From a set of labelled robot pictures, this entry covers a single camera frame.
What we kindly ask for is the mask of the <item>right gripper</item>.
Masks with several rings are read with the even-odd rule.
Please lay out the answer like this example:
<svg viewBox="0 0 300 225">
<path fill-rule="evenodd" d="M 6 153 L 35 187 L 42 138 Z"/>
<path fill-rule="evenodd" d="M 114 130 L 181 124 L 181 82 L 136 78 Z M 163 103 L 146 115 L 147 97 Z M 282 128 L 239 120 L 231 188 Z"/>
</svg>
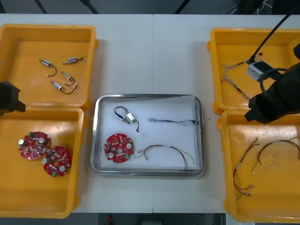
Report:
<svg viewBox="0 0 300 225">
<path fill-rule="evenodd" d="M 266 90 L 263 80 L 274 72 L 285 71 L 278 76 L 275 82 Z M 248 122 L 258 121 L 268 124 L 286 115 L 300 113 L 300 64 L 289 69 L 274 68 L 264 73 L 260 79 L 261 94 L 249 100 L 249 110 L 244 116 Z"/>
</svg>

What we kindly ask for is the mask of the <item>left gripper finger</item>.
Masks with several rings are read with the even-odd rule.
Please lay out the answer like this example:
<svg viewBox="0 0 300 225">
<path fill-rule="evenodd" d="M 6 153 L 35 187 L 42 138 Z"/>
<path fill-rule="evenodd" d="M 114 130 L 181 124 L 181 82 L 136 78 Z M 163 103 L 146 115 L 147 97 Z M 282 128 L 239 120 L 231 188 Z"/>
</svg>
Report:
<svg viewBox="0 0 300 225">
<path fill-rule="evenodd" d="M 0 83 L 0 102 L 18 103 L 20 90 L 7 81 Z"/>
<path fill-rule="evenodd" d="M 12 113 L 14 111 L 17 112 L 25 112 L 26 105 L 21 101 L 9 101 L 9 102 L 1 102 L 0 103 L 0 114 L 4 115 L 6 113 Z"/>
</svg>

